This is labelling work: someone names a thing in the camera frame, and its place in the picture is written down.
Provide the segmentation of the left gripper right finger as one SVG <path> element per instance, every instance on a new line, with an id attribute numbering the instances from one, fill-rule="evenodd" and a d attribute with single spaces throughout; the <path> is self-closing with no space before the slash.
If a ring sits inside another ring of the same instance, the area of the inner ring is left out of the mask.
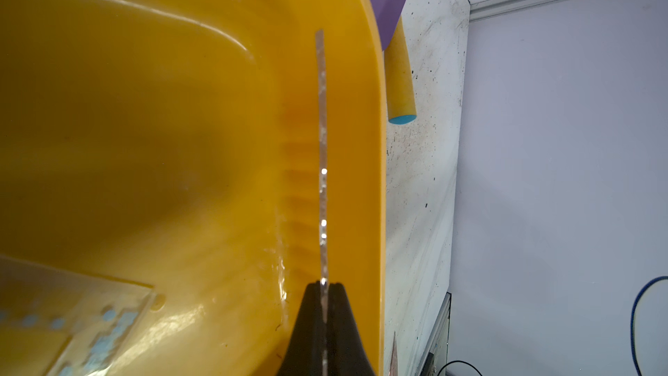
<path id="1" fill-rule="evenodd" d="M 327 374 L 375 375 L 365 353 L 346 290 L 340 283 L 330 284 L 328 290 Z"/>

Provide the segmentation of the yellow plastic storage box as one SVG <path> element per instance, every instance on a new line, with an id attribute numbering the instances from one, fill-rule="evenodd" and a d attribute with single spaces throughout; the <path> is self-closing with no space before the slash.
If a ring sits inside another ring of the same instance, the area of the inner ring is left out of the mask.
<path id="1" fill-rule="evenodd" d="M 385 90 L 370 0 L 1 0 L 1 258 L 151 287 L 105 375 L 273 375 L 329 276 L 374 373 Z"/>

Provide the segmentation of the clear thin straight ruler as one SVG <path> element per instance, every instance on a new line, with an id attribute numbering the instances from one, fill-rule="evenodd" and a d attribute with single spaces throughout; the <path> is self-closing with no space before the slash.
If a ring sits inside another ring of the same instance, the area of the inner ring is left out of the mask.
<path id="1" fill-rule="evenodd" d="M 316 58 L 318 69 L 318 244 L 320 250 L 320 305 L 324 325 L 322 341 L 322 374 L 328 374 L 327 353 L 327 317 L 328 317 L 328 250 L 327 250 L 327 101 L 326 101 L 326 64 L 325 33 L 319 30 L 315 34 Z"/>

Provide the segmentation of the clear blue triangle ruler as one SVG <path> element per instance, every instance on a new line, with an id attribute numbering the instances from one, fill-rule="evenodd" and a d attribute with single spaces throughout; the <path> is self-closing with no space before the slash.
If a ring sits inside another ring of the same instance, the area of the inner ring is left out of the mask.
<path id="1" fill-rule="evenodd" d="M 1 259 L 1 373 L 105 375 L 151 287 Z"/>

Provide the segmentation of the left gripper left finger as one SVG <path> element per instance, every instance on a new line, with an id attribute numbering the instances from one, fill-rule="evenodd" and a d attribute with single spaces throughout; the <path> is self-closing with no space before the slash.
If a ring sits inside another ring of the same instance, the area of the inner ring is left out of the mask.
<path id="1" fill-rule="evenodd" d="M 320 283 L 309 284 L 277 376 L 323 375 L 323 310 Z"/>

